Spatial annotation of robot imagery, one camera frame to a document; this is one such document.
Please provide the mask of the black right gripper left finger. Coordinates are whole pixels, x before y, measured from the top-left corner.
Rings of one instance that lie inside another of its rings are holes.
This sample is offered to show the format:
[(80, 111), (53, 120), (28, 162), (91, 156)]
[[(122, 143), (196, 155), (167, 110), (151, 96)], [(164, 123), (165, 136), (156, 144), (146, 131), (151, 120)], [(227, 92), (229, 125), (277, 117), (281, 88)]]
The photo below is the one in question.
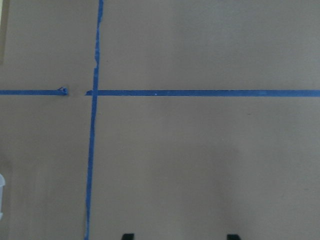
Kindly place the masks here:
[(134, 233), (124, 233), (121, 237), (121, 240), (134, 240), (135, 234)]

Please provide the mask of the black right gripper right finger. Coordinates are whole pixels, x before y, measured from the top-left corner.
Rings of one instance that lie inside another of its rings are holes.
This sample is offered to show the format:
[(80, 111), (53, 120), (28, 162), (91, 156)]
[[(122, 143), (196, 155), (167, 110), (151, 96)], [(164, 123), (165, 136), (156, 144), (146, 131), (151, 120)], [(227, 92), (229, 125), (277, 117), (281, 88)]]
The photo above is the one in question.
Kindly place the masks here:
[(241, 237), (238, 234), (228, 234), (226, 240), (241, 240)]

